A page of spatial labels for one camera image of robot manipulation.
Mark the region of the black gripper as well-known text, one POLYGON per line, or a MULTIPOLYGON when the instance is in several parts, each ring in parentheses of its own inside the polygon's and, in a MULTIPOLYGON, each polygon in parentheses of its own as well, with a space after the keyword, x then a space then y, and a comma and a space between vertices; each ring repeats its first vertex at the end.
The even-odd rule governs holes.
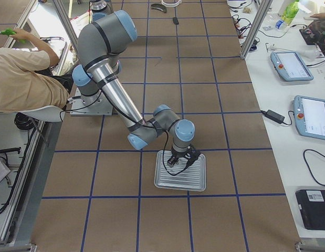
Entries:
POLYGON ((171 157, 168 159, 167 163, 169 167, 173 167, 180 158, 187 160, 186 168, 190 167, 198 158, 200 157, 201 152, 195 148, 187 148, 185 152, 178 152, 171 149, 171 157))

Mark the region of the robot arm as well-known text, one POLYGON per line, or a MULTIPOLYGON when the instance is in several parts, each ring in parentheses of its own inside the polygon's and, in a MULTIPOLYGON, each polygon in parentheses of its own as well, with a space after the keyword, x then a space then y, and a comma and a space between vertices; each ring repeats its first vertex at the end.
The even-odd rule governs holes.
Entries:
POLYGON ((145 121, 119 80, 118 55, 136 39, 137 29, 130 15, 124 10, 118 10, 81 30, 78 58, 88 78, 96 83, 97 88, 122 116, 129 130, 128 140, 136 150, 146 147, 163 132, 167 132, 173 138, 168 165, 173 166, 179 158, 185 158, 186 166, 189 167, 200 157, 200 151, 191 144, 195 134, 193 122, 180 119, 164 104, 156 108, 153 118, 145 121))

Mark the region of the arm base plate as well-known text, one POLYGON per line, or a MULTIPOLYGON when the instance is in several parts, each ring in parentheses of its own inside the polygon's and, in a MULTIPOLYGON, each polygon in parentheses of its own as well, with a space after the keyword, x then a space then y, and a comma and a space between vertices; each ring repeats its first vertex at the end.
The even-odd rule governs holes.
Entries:
POLYGON ((76 89, 73 99, 70 115, 71 116, 110 116, 113 112, 113 106, 106 99, 105 95, 98 91, 92 96, 84 96, 76 89))

